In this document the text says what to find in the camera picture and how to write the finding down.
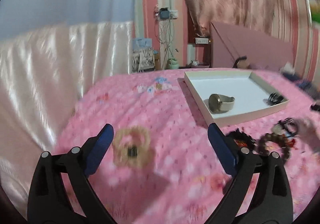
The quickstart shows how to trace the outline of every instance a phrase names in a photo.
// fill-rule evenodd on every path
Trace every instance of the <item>wall switch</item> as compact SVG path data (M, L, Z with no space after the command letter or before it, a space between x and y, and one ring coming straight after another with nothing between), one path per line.
M196 44L208 44L210 40L208 38L196 38Z
M178 10L170 10L170 16L171 16L171 19L177 19L178 18Z

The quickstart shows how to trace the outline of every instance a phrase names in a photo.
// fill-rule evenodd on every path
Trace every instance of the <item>white watch strap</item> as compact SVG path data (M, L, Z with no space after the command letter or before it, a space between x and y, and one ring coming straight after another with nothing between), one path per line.
M233 108L233 105L235 104L234 97L228 97L225 95L219 95L219 97L221 100L220 111L229 111Z

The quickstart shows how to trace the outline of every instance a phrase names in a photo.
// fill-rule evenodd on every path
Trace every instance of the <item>beaded bracelet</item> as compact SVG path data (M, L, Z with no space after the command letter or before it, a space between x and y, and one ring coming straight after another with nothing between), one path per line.
M285 135L266 133L264 136L262 136L258 142L258 153L260 155L269 155L269 151L266 150L266 142L274 142L281 147L283 153L281 159L283 164L285 164L290 157L290 146Z

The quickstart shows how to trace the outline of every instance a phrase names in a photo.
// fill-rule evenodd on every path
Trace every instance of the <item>pink striped wallpaper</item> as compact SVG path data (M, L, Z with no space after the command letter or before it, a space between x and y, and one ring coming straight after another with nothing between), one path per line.
M159 50L160 44L156 39L158 26L155 24L153 11L157 4L159 8L168 7L168 0L142 0L142 2L144 35L140 37L152 38L154 48ZM174 21L174 48L179 50L176 57L180 66L184 66L188 62L188 11L185 0L172 0L172 9L178 10L179 14L178 19ZM292 43L294 67L297 73L320 87L319 31L310 27L308 23L306 0L276 0L272 36ZM201 61L204 48L195 47L194 55Z

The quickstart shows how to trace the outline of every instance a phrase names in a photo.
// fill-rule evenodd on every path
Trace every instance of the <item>white tray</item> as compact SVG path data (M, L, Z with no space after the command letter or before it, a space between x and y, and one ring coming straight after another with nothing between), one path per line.
M277 89L251 70L185 72L184 80L208 125L219 127L251 121L284 109L289 100L270 106L268 98ZM208 105L211 94L235 98L232 110L214 114Z

